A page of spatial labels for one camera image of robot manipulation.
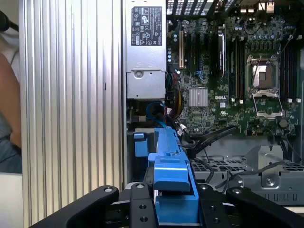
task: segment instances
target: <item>screw hole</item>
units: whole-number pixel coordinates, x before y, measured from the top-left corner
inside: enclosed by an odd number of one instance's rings
[[[140,208],[140,209],[146,209],[147,206],[142,204],[142,205],[139,206],[139,208]]]
[[[214,218],[214,222],[218,224],[220,223],[220,220],[218,218]]]
[[[105,191],[105,192],[111,192],[111,191],[113,191],[113,188],[107,187],[107,188],[104,189],[104,191]]]
[[[141,217],[140,219],[139,219],[141,222],[147,222],[148,221],[148,218],[147,217]]]
[[[137,187],[138,189],[142,189],[142,188],[144,187],[144,184],[137,184],[136,187]]]

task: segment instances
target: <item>power supply label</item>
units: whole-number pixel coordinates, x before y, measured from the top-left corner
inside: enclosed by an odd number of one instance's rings
[[[132,46],[162,45],[162,8],[132,8]]]

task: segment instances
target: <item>ram slot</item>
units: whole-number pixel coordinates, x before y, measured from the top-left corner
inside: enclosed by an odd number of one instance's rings
[[[286,74],[285,74],[285,51],[281,54],[280,61],[280,98],[283,100],[287,99],[286,96]]]
[[[185,62],[184,62],[184,32],[183,31],[180,31],[179,39],[180,39],[179,67],[180,68],[185,68]]]
[[[297,48],[295,41],[293,41],[294,44],[294,61],[293,61],[293,69],[294,69],[294,82],[293,82],[293,99],[298,97],[297,94],[297,84],[298,84],[298,54],[297,54],[297,50],[300,50],[300,48]]]
[[[286,98],[289,98],[289,47],[285,48],[285,51],[283,53],[285,55],[285,61],[284,61],[284,71],[285,71],[285,96]]]
[[[242,79],[242,83],[241,83],[241,98],[244,99],[245,98],[245,70],[246,70],[246,57],[245,57],[245,42],[242,41],[241,42],[241,55],[242,55],[242,60],[241,60],[241,69],[242,69],[242,74],[241,74],[241,79]]]
[[[235,40],[234,42],[234,51],[235,51],[235,64],[234,64],[234,69],[235,69],[235,96],[236,98],[238,97],[238,39]]]
[[[289,69],[289,84],[288,84],[288,90],[289,90],[289,98],[294,98],[294,78],[295,78],[295,71],[294,71],[294,49],[293,44],[290,42],[289,44],[289,61],[288,61],[288,69]]]

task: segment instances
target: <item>vent grille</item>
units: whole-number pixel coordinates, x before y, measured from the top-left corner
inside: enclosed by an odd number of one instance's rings
[[[205,157],[202,158],[204,162],[208,162]],[[244,171],[246,170],[247,161],[245,158],[241,160],[215,160],[212,156],[209,157],[209,165],[217,171]],[[203,164],[193,161],[192,167],[194,171],[209,171],[207,167]],[[304,171],[304,166],[296,164],[291,161],[285,161],[283,165],[284,170],[286,171]]]

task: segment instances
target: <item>black cable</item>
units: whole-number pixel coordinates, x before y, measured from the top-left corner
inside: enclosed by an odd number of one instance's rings
[[[255,74],[254,74],[253,77],[252,77],[252,80],[251,80],[251,88],[252,88],[253,82],[254,82],[254,80],[255,80],[255,78],[256,78],[257,69],[258,69],[258,66],[260,65],[261,58],[262,58],[262,56],[260,56],[260,58],[259,58],[259,60],[258,60],[258,63],[257,63],[257,66],[256,66],[257,68],[256,68],[256,70],[255,70]]]
[[[300,161],[302,160],[300,154],[294,149],[294,147],[292,146],[292,144],[289,142],[287,137],[282,137],[282,139],[284,139],[287,143],[288,146],[293,150],[293,152],[296,154],[296,156],[298,156],[298,158],[300,159]]]
[[[207,146],[230,134],[236,128],[237,128],[236,126],[225,127],[220,130],[204,135],[202,137],[202,140],[200,140],[197,146],[194,148],[194,151],[191,152],[191,155],[193,156],[195,154],[198,154],[199,152],[204,150]]]
[[[293,32],[293,34],[292,34],[292,36],[291,36],[291,38],[290,39],[288,39],[288,41],[287,41],[287,43],[285,44],[285,46],[284,46],[284,48],[281,50],[281,52],[280,52],[280,54],[279,55],[281,55],[284,51],[285,51],[285,49],[286,49],[286,47],[287,47],[287,45],[289,44],[289,42],[293,39],[293,37],[294,37],[294,35],[295,35],[295,31],[296,31],[296,29],[294,30],[294,32]]]
[[[208,163],[210,163],[209,156],[207,155],[206,149],[204,149],[204,153],[205,153],[205,155],[206,155],[206,158],[207,158],[207,160],[208,160]]]
[[[256,171],[253,170],[253,171],[243,171],[243,172],[236,173],[236,174],[232,175],[231,177],[229,177],[229,180],[225,180],[225,181],[221,182],[220,184],[215,186],[215,188],[219,189],[219,188],[223,187],[226,184],[227,181],[232,181],[238,175],[240,175],[240,176],[255,175],[255,174],[259,174],[261,172],[264,172],[266,170],[269,170],[271,168],[274,168],[278,165],[282,165],[282,164],[284,164],[284,161],[278,161],[278,162],[272,163],[272,164],[270,164],[268,166],[265,166],[264,168],[256,170]]]
[[[274,144],[275,142],[276,142],[276,137],[275,137],[275,134],[269,129],[269,128],[267,128],[267,127],[262,127],[262,129],[263,130],[267,130],[268,132],[270,132],[271,133],[271,135],[272,135],[272,144]]]
[[[15,24],[14,22],[11,22],[11,21],[10,21],[9,26],[10,26],[13,30],[19,32],[19,26],[18,26],[17,24]]]
[[[229,181],[228,181],[229,175],[232,176],[232,173],[230,172],[230,170],[227,170],[227,179],[226,179],[225,187],[223,188],[223,191],[222,191],[223,194],[225,193],[225,191],[227,190],[228,185],[229,185]]]
[[[5,159],[3,159],[2,161],[0,161],[0,164],[1,164],[2,162],[5,162],[7,159],[12,158],[12,157],[14,157],[14,156],[16,156],[16,155],[17,155],[17,153],[14,154],[14,155],[11,155],[11,156],[9,156],[9,157],[7,157],[7,158],[5,158]]]
[[[259,4],[261,5],[262,10],[265,11],[265,10],[264,10],[264,7],[263,7],[263,5],[262,5],[262,3],[261,3],[261,0],[259,0]],[[259,27],[257,28],[257,30],[256,30],[255,32],[253,32],[253,33],[248,33],[248,32],[246,31],[246,28],[244,27],[244,24],[243,24],[244,32],[245,32],[247,35],[251,36],[251,35],[256,34],[256,33],[260,30],[260,28],[261,28],[261,26],[262,26],[263,23],[261,23],[261,24],[259,25]]]
[[[210,181],[211,181],[211,179],[212,179],[212,177],[213,177],[213,175],[214,175],[214,169],[213,169],[209,164],[205,163],[205,162],[204,162],[203,160],[201,160],[201,159],[194,158],[194,161],[196,161],[196,162],[198,162],[198,163],[200,163],[200,164],[206,166],[206,167],[210,170],[210,174],[209,174],[209,176],[207,177],[207,179],[206,179],[206,181],[205,181],[206,184],[209,184]]]

